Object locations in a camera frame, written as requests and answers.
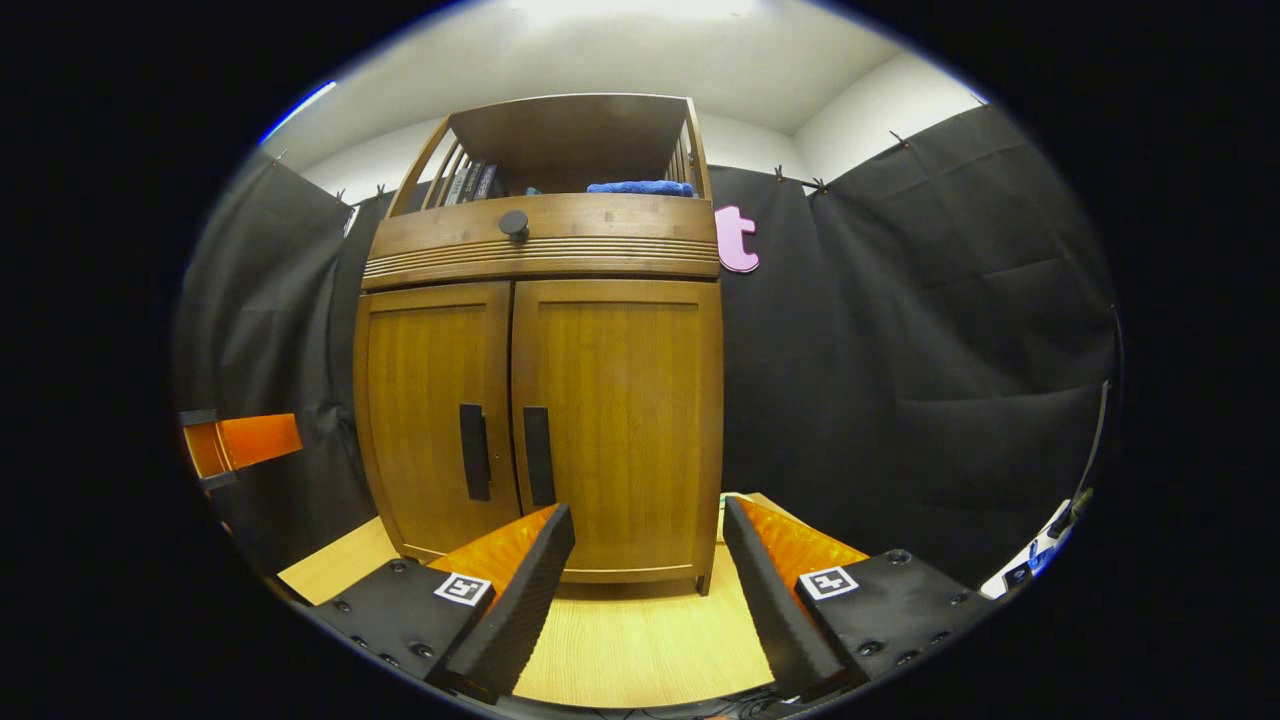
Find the wooden shelf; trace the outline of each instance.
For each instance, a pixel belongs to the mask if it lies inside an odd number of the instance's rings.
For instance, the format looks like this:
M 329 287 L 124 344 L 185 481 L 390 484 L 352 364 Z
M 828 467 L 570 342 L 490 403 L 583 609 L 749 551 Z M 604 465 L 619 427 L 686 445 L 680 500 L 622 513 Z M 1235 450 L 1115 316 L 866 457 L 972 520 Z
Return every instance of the wooden shelf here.
M 411 206 L 422 172 L 438 159 L 424 202 Z M 508 197 L 526 187 L 585 193 L 593 183 L 669 179 L 710 200 L 692 101 L 634 94 L 553 95 L 447 115 L 426 141 L 387 218 L 443 208 L 452 178 L 470 163 L 495 164 Z
M 684 97 L 561 95 L 456 113 L 449 127 L 471 158 L 498 163 L 512 193 L 584 192 L 664 177 L 686 113 Z

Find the wooden slat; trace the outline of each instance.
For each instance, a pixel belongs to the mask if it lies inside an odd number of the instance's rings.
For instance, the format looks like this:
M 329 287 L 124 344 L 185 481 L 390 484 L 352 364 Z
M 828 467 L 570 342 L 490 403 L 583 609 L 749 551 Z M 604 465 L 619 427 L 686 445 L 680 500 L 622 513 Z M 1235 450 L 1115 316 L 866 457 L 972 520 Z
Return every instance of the wooden slat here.
M 417 159 L 410 167 L 408 172 L 404 173 L 404 179 L 401 181 L 401 186 L 396 190 L 396 197 L 392 197 L 392 206 L 387 209 L 387 217 L 394 218 L 402 215 L 408 205 L 408 199 L 413 195 L 413 186 L 417 184 L 417 178 L 422 176 L 422 170 L 426 168 L 428 160 L 435 152 L 435 146 L 444 140 L 444 133 L 449 129 L 449 115 L 445 115 L 440 120 L 439 127 L 431 133 L 431 137 L 426 138 L 426 143 L 417 152 Z
M 694 187 L 698 188 L 698 197 L 712 201 L 712 177 L 707 169 L 707 152 L 703 149 L 703 131 L 698 127 L 698 114 L 694 111 L 694 99 L 686 100 L 689 120 L 689 143 L 694 154 Z
M 422 199 L 422 208 L 420 208 L 421 210 L 426 210 L 428 208 L 434 208 L 435 205 L 439 204 L 439 202 L 433 204 L 431 197 L 435 196 L 435 188 L 436 186 L 440 184 L 440 177 L 444 176 L 444 167 L 449 164 L 449 160 L 453 159 L 453 154 L 457 151 L 458 151 L 458 138 L 454 137 L 453 145 L 449 145 L 449 154 L 445 155 L 443 160 L 440 160 L 440 167 L 435 169 L 435 177 L 431 178 L 431 184 L 426 188 L 426 197 Z
M 689 179 L 689 150 L 685 147 L 685 133 L 680 133 L 680 182 Z
M 498 197 L 434 208 L 379 223 L 369 259 L 425 247 L 509 240 L 498 220 L 511 210 L 529 217 L 530 242 L 553 237 L 672 238 L 716 242 L 707 200 L 613 192 Z

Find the black curtain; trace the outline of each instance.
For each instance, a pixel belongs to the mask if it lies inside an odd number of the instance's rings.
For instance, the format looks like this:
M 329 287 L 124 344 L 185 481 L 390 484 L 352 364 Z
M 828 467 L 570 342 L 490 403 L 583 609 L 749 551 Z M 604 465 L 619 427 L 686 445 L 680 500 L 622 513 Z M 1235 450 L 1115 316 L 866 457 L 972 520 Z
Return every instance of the black curtain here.
M 188 265 L 177 410 L 293 413 L 302 438 L 301 451 L 241 469 L 212 492 L 264 574 L 376 515 L 356 442 L 352 341 L 365 258 L 389 202 L 353 209 L 259 152 L 228 184 Z
M 1073 195 L 998 111 L 908 140 L 809 197 L 712 169 L 760 255 L 722 274 L 724 489 L 975 587 L 1080 479 L 1114 292 Z

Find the decorative grooves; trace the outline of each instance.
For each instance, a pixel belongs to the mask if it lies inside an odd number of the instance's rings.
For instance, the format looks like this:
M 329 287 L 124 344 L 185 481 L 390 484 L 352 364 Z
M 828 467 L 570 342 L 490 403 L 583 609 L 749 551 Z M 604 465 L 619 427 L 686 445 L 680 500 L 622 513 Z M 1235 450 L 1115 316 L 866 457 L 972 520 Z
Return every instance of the decorative grooves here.
M 485 266 L 490 268 L 485 273 Z M 719 273 L 719 251 L 714 241 L 639 240 L 600 237 L 559 237 L 513 243 L 509 240 L 470 242 L 442 247 L 424 247 L 369 260 L 365 265 L 365 290 L 445 277 L 474 277 L 508 272 L 591 272 L 616 268 L 622 272 L 680 273 L 672 269 L 689 265 L 681 274 L 716 277 Z

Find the book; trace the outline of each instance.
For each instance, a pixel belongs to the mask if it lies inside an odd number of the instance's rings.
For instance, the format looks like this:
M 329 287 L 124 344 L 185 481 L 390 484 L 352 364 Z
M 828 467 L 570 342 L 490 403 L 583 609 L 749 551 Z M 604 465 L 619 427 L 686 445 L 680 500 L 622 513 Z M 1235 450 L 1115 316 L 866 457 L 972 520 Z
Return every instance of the book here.
M 458 201 L 458 195 L 462 192 L 463 183 L 467 182 L 467 172 L 465 168 L 458 168 L 453 173 L 453 179 L 449 183 L 449 193 L 444 196 L 444 205 L 453 205 Z
M 484 160 L 476 160 L 471 163 L 471 169 L 467 170 L 467 179 L 462 184 L 462 195 L 458 196 L 458 202 L 471 202 L 475 197 L 476 184 L 480 182 L 480 173 L 484 172 Z
M 476 200 L 488 200 L 490 197 L 489 191 L 493 190 L 493 177 L 497 173 L 498 165 L 490 163 L 484 167 L 484 170 L 480 173 L 480 181 L 476 183 L 476 193 L 471 199 L 472 202 Z

